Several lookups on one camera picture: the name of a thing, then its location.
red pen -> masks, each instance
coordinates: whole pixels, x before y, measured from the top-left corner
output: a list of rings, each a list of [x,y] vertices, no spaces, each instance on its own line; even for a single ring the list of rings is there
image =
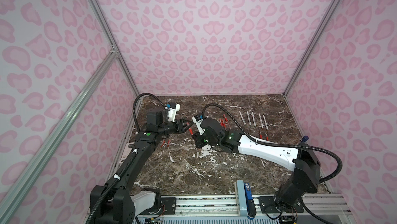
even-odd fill
[[[221,119],[221,126],[224,127],[224,128],[226,128],[226,125],[225,125],[225,123],[223,122],[222,119]]]
[[[231,127],[230,127],[229,121],[227,120],[227,118],[226,118],[225,114],[224,114],[224,118],[225,118],[225,121],[226,121],[227,125],[229,126],[229,130],[231,130]]]

white bracket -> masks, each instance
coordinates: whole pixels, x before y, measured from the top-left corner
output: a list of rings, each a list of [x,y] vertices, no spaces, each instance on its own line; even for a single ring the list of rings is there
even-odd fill
[[[175,122],[176,112],[181,108],[180,104],[176,104],[175,108],[172,108],[169,104],[166,104],[166,110],[168,111],[168,121]]]
[[[204,133],[204,130],[201,128],[201,122],[203,122],[204,119],[201,119],[199,121],[196,120],[196,117],[192,118],[193,123],[196,124],[198,131],[200,132],[200,135],[202,135]]]

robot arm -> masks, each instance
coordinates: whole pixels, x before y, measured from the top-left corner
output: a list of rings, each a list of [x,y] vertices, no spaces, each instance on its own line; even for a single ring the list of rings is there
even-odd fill
[[[146,209],[156,212],[160,208],[160,191],[143,189],[138,195],[130,196],[136,177],[156,147],[171,133],[186,132],[193,123],[187,120],[175,120],[179,104],[167,104],[164,122],[162,108],[148,110],[146,124],[136,135],[134,144],[130,144],[131,153],[127,156],[114,177],[104,186],[96,185],[90,194],[91,213],[87,223],[126,224]]]
[[[290,178],[274,195],[275,205],[280,211],[291,212],[301,195],[317,192],[320,162],[312,150],[261,145],[258,142],[268,141],[254,137],[254,142],[239,129],[226,131],[217,120],[210,117],[203,119],[196,115],[193,122],[202,130],[192,135],[197,148],[217,145],[225,152],[256,156],[292,171]]]

brown marble surface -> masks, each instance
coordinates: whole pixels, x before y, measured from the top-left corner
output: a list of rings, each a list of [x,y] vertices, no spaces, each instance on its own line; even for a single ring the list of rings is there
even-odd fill
[[[296,123],[284,98],[281,95],[228,95],[228,96],[187,96],[159,97],[166,104],[181,104],[177,118],[191,119],[201,112],[208,103],[218,103],[229,110],[237,121],[251,135],[265,138],[266,129],[261,129],[259,114],[264,114],[268,122],[269,140],[283,144],[297,144],[301,138]],[[157,104],[154,99],[145,97],[138,114],[140,126],[145,123],[146,110]],[[246,121],[244,126],[239,111]],[[255,114],[256,127],[250,127],[246,112]],[[223,112],[216,107],[207,108],[206,114],[218,120]],[[139,174],[132,194],[143,187],[161,188],[162,195],[203,195],[234,193],[234,182],[242,179],[249,182],[253,194],[275,193],[291,172],[273,162],[249,155],[218,152],[218,147],[197,149],[189,132],[171,135],[170,144],[157,147]],[[319,193],[326,193],[325,185],[319,186]]]

black cable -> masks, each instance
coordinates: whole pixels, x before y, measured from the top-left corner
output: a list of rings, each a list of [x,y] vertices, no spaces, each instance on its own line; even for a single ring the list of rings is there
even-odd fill
[[[312,211],[310,211],[310,209],[308,209],[305,205],[305,203],[303,202],[303,198],[302,196],[300,196],[300,203],[302,204],[303,208],[309,213],[311,214],[311,216],[313,216],[314,218],[316,218],[317,220],[324,222],[325,224],[333,224],[332,222],[329,222],[327,220],[324,220],[323,218],[317,216],[315,213],[313,213]]]
[[[237,122],[237,120],[221,105],[216,104],[216,103],[209,103],[207,104],[203,110],[202,110],[202,116],[206,116],[205,115],[205,111],[209,106],[215,106],[220,108],[222,111],[224,111],[225,113],[227,113],[228,116],[230,116],[230,118],[234,121],[234,123],[237,125],[237,127],[239,127],[239,129],[253,142],[258,143],[260,145],[265,145],[265,146],[269,146],[269,147],[285,147],[285,148],[296,148],[296,149],[301,149],[301,150],[313,150],[313,151],[317,151],[317,152],[322,152],[325,154],[330,155],[331,157],[333,157],[336,162],[337,162],[337,167],[334,170],[334,172],[332,172],[330,175],[321,178],[320,179],[320,183],[323,183],[325,181],[330,180],[331,178],[335,177],[337,174],[340,173],[340,171],[342,170],[342,160],[340,159],[340,157],[338,155],[336,155],[335,153],[321,148],[321,147],[312,147],[312,146],[302,146],[302,145],[285,145],[285,144],[277,144],[277,143],[269,143],[269,142],[262,142],[262,141],[257,141],[254,137],[252,137],[251,135],[249,135],[240,125],[240,123]]]
[[[124,173],[127,171],[128,167],[130,167],[130,165],[132,164],[132,162],[134,161],[136,157],[136,151],[134,151],[132,153],[132,156],[130,158],[130,160],[128,160],[128,162],[126,163],[126,165],[122,168],[122,170],[117,174],[119,177],[122,177],[124,175]],[[93,208],[90,211],[90,215],[87,218],[86,224],[89,223],[94,223],[94,215],[95,212],[97,211],[97,209],[99,208],[99,206],[102,205],[102,203],[106,200],[109,192],[113,189],[113,187],[117,184],[117,182],[119,182],[119,180],[117,178],[114,178],[113,181],[108,184],[108,186],[106,187],[106,189],[102,192],[101,196],[98,198],[97,202],[95,203],[95,205],[93,206]]]
[[[138,100],[139,100],[141,97],[143,97],[143,96],[150,96],[150,97],[153,97],[153,98],[155,98],[155,99],[161,104],[161,106],[162,106],[163,108],[166,107],[166,106],[163,104],[163,102],[160,101],[159,98],[157,98],[155,95],[153,95],[153,94],[151,94],[151,93],[142,93],[142,94],[140,94],[139,96],[137,96],[137,97],[135,98],[134,104],[133,104],[133,106],[132,106],[132,115],[134,116],[134,122],[135,122],[135,125],[136,125],[136,130],[137,130],[138,132],[140,132],[141,130],[140,130],[140,128],[139,128],[138,120],[136,119],[135,108],[136,108],[136,104],[137,104]]]
[[[271,206],[272,206],[272,205],[266,205],[265,207],[263,207],[263,210],[265,211],[265,214],[266,214],[270,219],[272,219],[272,220],[277,220],[278,218],[280,218],[280,216],[283,214],[283,212],[281,211],[280,214],[279,214],[277,217],[275,217],[275,218],[270,217],[270,216],[267,214],[266,209],[267,209],[268,207],[271,207]]]

